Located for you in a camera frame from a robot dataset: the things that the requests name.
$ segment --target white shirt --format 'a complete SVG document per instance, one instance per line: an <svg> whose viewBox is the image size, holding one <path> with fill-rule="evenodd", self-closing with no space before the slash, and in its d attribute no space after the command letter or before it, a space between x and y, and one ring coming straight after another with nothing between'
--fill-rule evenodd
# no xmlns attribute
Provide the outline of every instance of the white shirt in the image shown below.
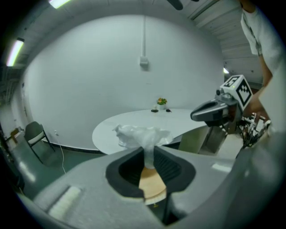
<svg viewBox="0 0 286 229"><path fill-rule="evenodd" d="M267 67L274 74L286 54L285 46L275 28L258 7L253 13L248 13L243 9L241 25L250 44L252 54L258 55L258 52L260 55L262 54Z"/></svg>

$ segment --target clear plastic bag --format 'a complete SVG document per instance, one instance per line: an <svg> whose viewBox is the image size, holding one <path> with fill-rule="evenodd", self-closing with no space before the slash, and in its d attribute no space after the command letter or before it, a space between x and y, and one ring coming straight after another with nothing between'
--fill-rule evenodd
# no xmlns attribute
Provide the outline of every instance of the clear plastic bag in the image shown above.
<svg viewBox="0 0 286 229"><path fill-rule="evenodd" d="M114 128L119 138L119 145L125 148L142 147L144 149L144 163L148 169L153 169L154 147L170 144L173 136L170 131L157 127L137 127L118 125Z"/></svg>

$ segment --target dark floor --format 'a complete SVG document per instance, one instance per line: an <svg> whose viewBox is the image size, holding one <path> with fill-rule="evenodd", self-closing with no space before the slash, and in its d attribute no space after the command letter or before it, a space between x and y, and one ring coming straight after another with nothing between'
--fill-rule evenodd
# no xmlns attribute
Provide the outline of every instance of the dark floor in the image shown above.
<svg viewBox="0 0 286 229"><path fill-rule="evenodd" d="M33 149L43 164L33 154L26 141L19 143L11 152L15 165L24 178L23 192L30 199L33 199L43 188L64 174L63 155L60 148L54 147L54 152L48 144L40 141L33 146ZM81 153L66 149L63 149L63 154L63 166L66 172L84 161L103 156L102 154Z"/></svg>

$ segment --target fluorescent light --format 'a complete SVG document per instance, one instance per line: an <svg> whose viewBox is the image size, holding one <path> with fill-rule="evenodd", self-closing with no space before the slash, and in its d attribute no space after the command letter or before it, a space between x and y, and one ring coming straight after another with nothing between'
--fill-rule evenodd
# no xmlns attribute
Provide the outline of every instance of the fluorescent light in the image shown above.
<svg viewBox="0 0 286 229"><path fill-rule="evenodd" d="M49 3L54 7L54 8L59 8L63 4L69 2L70 0L49 0Z"/></svg>
<svg viewBox="0 0 286 229"><path fill-rule="evenodd" d="M22 48L24 44L24 40L18 38L17 41L14 43L14 46L10 52L10 55L8 57L8 61L7 61L7 66L11 67L14 65L15 60L19 54L20 49Z"/></svg>
<svg viewBox="0 0 286 229"><path fill-rule="evenodd" d="M229 74L228 70L226 70L225 68L223 68L223 72L224 72L225 74Z"/></svg>

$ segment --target white oval table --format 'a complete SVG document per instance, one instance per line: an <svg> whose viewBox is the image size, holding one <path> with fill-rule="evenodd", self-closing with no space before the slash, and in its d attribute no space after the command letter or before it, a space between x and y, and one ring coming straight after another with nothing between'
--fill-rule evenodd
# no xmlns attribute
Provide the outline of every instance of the white oval table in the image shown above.
<svg viewBox="0 0 286 229"><path fill-rule="evenodd" d="M160 110L153 113L151 110L139 110L108 118L93 130L93 143L98 150L106 154L125 150L118 145L116 132L113 131L118 124L162 128L170 131L173 138L206 125L205 122L195 122L191 119L192 110L171 109L171 111Z"/></svg>

